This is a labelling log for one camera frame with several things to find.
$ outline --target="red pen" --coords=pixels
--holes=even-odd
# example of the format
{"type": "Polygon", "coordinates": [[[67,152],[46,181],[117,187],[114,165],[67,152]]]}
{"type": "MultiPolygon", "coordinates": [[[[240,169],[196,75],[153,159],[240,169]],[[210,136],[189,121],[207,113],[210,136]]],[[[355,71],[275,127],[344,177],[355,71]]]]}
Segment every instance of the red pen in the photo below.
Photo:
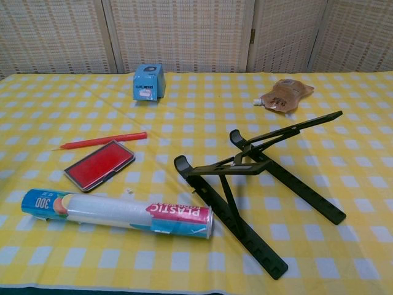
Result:
{"type": "Polygon", "coordinates": [[[147,138],[146,132],[122,134],[122,135],[95,138],[93,140],[76,141],[74,143],[64,143],[63,145],[60,146],[60,149],[77,149],[77,148],[83,148],[85,146],[96,146],[99,144],[106,144],[112,140],[128,141],[128,140],[142,140],[143,138],[147,138]]]}

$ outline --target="blue pencil sharpener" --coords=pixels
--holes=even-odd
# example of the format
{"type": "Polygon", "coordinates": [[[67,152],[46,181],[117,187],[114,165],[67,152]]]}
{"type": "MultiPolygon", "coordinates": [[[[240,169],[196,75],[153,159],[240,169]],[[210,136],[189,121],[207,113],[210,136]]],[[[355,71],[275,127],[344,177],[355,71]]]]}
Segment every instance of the blue pencil sharpener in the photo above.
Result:
{"type": "Polygon", "coordinates": [[[164,97],[165,78],[160,64],[143,64],[138,66],[134,75],[134,100],[157,101],[164,97]]]}

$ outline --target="table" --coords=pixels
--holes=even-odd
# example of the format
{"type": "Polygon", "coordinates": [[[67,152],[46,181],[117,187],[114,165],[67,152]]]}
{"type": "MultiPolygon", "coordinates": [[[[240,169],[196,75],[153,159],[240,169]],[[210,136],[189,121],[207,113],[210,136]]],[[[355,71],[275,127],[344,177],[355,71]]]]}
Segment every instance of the table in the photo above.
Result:
{"type": "MultiPolygon", "coordinates": [[[[0,82],[0,285],[223,294],[393,292],[393,72],[166,73],[159,103],[132,100],[132,74],[15,74],[0,82]],[[252,105],[278,79],[315,86],[289,116],[252,105]],[[229,178],[242,217],[289,265],[274,281],[216,219],[210,240],[41,221],[20,210],[31,188],[77,191],[63,169],[97,147],[61,143],[146,130],[136,161],[92,194],[203,205],[175,171],[246,138],[342,110],[266,153],[348,216],[334,226],[268,173],[229,178]]],[[[207,177],[219,191],[218,177],[207,177]]]]}

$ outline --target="brown pouch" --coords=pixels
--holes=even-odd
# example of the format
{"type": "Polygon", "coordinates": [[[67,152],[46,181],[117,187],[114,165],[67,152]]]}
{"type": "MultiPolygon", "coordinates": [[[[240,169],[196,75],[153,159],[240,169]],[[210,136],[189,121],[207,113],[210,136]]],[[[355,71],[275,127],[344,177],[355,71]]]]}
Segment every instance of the brown pouch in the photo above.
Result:
{"type": "Polygon", "coordinates": [[[254,100],[255,105],[264,105],[267,109],[278,112],[288,112],[297,108],[302,97],[314,91],[314,87],[297,80],[280,80],[273,86],[271,92],[262,95],[259,100],[254,100]]]}

